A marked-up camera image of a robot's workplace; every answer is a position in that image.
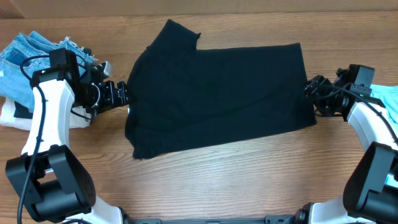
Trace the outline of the black t-shirt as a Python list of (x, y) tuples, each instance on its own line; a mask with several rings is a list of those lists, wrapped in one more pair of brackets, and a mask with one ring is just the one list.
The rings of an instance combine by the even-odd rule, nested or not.
[(299, 44), (199, 50), (198, 39), (169, 20), (136, 60), (125, 127), (134, 158), (316, 124)]

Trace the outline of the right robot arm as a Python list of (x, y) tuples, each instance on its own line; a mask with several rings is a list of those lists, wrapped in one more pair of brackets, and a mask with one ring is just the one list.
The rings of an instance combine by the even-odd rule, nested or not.
[(371, 96), (375, 70), (351, 64), (337, 79), (317, 75), (305, 95), (321, 116), (340, 114), (356, 132), (364, 155), (345, 185), (343, 195), (308, 203), (289, 223), (397, 223), (397, 133), (380, 99)]

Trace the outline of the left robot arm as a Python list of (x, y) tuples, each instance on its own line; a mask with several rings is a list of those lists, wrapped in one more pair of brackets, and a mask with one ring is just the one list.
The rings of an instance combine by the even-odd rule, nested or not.
[(128, 103), (126, 84), (109, 79), (108, 62), (94, 65), (67, 49), (52, 50), (48, 58), (48, 68), (27, 77), (35, 100), (32, 125), (21, 155), (6, 163), (18, 208), (37, 222), (130, 224), (122, 208), (97, 196), (69, 140), (74, 107), (92, 121)]

